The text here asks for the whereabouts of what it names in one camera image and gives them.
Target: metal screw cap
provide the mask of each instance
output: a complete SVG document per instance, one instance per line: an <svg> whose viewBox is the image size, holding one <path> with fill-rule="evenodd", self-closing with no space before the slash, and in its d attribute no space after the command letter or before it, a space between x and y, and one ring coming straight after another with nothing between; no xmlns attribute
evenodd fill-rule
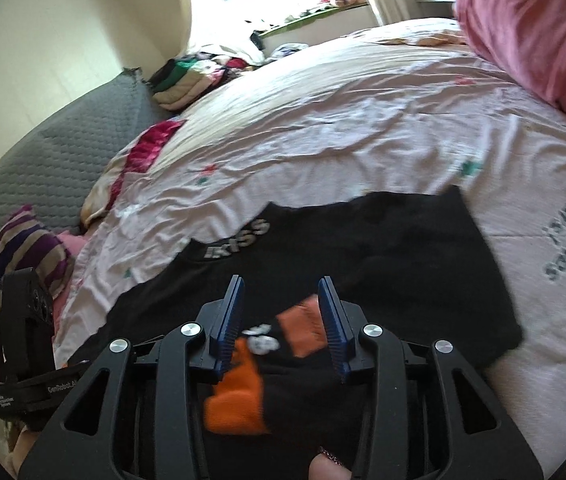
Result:
<svg viewBox="0 0 566 480"><path fill-rule="evenodd" d="M115 354L118 354L119 352L126 350L127 347L128 347L128 343L127 341L125 341L125 339L114 339L114 341L112 341L109 344L109 349Z"/></svg>
<svg viewBox="0 0 566 480"><path fill-rule="evenodd" d="M201 331L201 326L198 323L187 323L180 329L182 335L192 337Z"/></svg>
<svg viewBox="0 0 566 480"><path fill-rule="evenodd" d="M363 327L363 332L370 337L378 337L383 333L383 329L378 325L365 325Z"/></svg>
<svg viewBox="0 0 566 480"><path fill-rule="evenodd" d="M445 341L445 339L437 341L434 348L441 352L441 354L449 354L452 350L454 350L454 346L449 341Z"/></svg>

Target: pink pillow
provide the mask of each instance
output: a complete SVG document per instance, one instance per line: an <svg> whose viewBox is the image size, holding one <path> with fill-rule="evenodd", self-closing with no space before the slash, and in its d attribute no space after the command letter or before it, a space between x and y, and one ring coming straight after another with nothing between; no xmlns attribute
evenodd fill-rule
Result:
<svg viewBox="0 0 566 480"><path fill-rule="evenodd" d="M74 236L69 234L68 231L60 233L56 236L65 246L65 248L70 251L70 254L74 257L78 256L80 250L85 247L85 244L90 240L90 236ZM61 314L65 309L67 304L67 297L70 295L70 283L67 283L63 291L54 300L54 306L52 308L54 317L54 333L58 332L58 325L61 320Z"/></svg>
<svg viewBox="0 0 566 480"><path fill-rule="evenodd" d="M566 113L566 0L457 0L468 44Z"/></svg>

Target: white wall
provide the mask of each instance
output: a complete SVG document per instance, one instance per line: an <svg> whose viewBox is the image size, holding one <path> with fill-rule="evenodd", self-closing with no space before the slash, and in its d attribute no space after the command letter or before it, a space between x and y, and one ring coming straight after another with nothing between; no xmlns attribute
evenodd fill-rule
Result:
<svg viewBox="0 0 566 480"><path fill-rule="evenodd" d="M176 10L180 0L120 0L127 12L141 24L144 33L156 45L163 59L178 56L183 44L180 17Z"/></svg>
<svg viewBox="0 0 566 480"><path fill-rule="evenodd" d="M123 67L163 62L119 0L0 0L0 158Z"/></svg>

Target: red fabric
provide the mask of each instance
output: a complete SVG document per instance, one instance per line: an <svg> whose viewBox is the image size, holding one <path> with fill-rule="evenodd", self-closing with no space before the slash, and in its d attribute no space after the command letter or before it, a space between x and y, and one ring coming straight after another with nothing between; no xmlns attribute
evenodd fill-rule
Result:
<svg viewBox="0 0 566 480"><path fill-rule="evenodd" d="M566 0L457 0L468 44L566 112Z"/></svg>
<svg viewBox="0 0 566 480"><path fill-rule="evenodd" d="M216 164L208 164L201 170L200 176L212 176L216 170L218 170Z"/></svg>
<svg viewBox="0 0 566 480"><path fill-rule="evenodd" d="M474 81L474 79L470 79L468 77L463 77L462 75L457 75L456 78L454 79L454 82L458 86L468 86L468 85L475 85L476 84L476 81Z"/></svg>
<svg viewBox="0 0 566 480"><path fill-rule="evenodd" d="M240 59L238 57L233 57L231 58L227 63L225 63L225 66L227 68L246 68L249 66L249 64L247 63L247 61L245 61L244 59Z"/></svg>
<svg viewBox="0 0 566 480"><path fill-rule="evenodd" d="M112 209L123 188L123 180L127 173L146 173L160 155L160 150L174 136L176 131L185 124L185 121L163 121L148 128L138 139L136 145L130 150L125 167L112 184L109 193L107 209Z"/></svg>

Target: bed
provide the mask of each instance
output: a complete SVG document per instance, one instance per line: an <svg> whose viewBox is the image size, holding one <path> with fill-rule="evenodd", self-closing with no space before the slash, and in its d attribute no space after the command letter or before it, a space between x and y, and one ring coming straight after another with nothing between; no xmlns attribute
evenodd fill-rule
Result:
<svg viewBox="0 0 566 480"><path fill-rule="evenodd" d="M106 161L165 118L135 73L71 106L0 163L0 225L31 202L55 231L76 228ZM95 120L103 110L107 118ZM84 122L68 136L63 125L77 116ZM566 116L475 56L452 20L425 20L306 49L231 82L180 118L186 122L152 167L126 175L76 257L54 340L57 366L104 323L120 294L158 274L190 239L228 237L267 202L437 194L454 184L525 330L522 345L487 375L546 477L564 463ZM53 161L49 153L73 159L61 171L54 162L32 164ZM5 192L24 168L27 185Z"/></svg>

